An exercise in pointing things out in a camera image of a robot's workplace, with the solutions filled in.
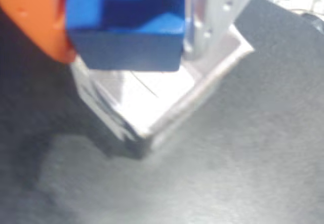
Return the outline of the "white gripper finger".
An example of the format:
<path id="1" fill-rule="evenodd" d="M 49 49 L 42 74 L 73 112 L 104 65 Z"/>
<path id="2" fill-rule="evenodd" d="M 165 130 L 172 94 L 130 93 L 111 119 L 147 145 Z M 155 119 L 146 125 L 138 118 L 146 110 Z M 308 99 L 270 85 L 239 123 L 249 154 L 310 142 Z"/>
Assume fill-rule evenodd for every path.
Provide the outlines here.
<path id="1" fill-rule="evenodd" d="M 184 59 L 196 60 L 217 42 L 249 0 L 185 0 Z"/>

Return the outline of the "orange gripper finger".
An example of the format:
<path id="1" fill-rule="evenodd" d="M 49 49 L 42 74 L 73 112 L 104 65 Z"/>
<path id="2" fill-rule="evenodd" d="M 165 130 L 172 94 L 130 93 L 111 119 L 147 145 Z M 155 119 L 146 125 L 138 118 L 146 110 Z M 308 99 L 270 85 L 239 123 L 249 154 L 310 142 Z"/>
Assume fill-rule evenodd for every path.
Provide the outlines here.
<path id="1" fill-rule="evenodd" d="M 61 63 L 76 51 L 65 30 L 66 0 L 1 0 L 1 9 L 46 55 Z"/>

